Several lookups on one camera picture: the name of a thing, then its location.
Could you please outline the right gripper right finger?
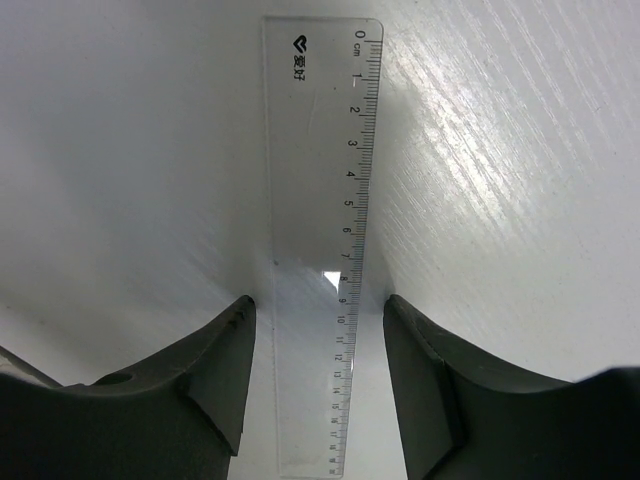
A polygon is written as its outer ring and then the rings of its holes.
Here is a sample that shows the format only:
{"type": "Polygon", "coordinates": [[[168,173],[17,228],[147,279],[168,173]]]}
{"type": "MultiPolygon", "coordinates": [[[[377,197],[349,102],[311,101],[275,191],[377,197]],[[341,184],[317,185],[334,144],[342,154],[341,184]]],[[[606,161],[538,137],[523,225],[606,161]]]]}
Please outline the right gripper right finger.
{"type": "Polygon", "coordinates": [[[411,479],[635,479],[639,371],[575,383],[511,364],[440,327],[404,298],[383,329],[411,479]]]}

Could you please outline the clear plastic ruler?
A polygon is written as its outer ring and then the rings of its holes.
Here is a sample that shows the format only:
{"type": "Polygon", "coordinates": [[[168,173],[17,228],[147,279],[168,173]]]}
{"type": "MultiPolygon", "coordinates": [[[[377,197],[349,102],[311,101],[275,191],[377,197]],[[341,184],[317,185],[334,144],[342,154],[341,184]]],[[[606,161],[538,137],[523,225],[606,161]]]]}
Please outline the clear plastic ruler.
{"type": "Polygon", "coordinates": [[[277,463],[344,474],[384,29],[263,21],[277,463]]]}

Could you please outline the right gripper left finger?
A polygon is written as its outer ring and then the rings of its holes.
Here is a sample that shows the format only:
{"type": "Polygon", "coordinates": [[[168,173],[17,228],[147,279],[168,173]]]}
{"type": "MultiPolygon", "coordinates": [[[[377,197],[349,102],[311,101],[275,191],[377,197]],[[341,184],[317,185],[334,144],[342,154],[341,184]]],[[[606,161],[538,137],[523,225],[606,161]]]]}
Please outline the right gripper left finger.
{"type": "Polygon", "coordinates": [[[224,479],[239,450],[256,338],[242,296],[205,326],[90,385],[15,355],[1,377],[5,479],[224,479]]]}

